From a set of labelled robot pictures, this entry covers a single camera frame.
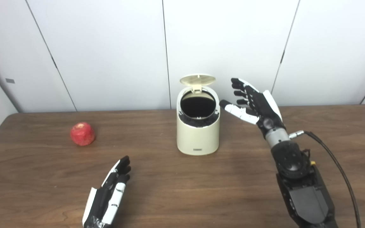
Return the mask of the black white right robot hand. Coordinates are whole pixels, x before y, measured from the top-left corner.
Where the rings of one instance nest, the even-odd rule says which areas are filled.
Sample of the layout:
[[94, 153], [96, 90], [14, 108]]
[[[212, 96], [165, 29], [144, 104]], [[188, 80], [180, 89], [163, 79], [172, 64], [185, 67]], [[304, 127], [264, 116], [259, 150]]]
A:
[[220, 100], [219, 106], [242, 121], [258, 126], [263, 136], [273, 129], [286, 129], [278, 105], [268, 90], [259, 92], [243, 79], [232, 78], [237, 104]]

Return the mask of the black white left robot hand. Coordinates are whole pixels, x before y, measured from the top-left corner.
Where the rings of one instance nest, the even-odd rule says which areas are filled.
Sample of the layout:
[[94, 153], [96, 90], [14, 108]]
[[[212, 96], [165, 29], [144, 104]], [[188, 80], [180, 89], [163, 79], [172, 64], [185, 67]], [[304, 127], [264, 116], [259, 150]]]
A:
[[82, 217], [84, 228], [113, 228], [130, 171], [130, 158], [124, 156], [108, 172], [100, 188], [91, 188]]

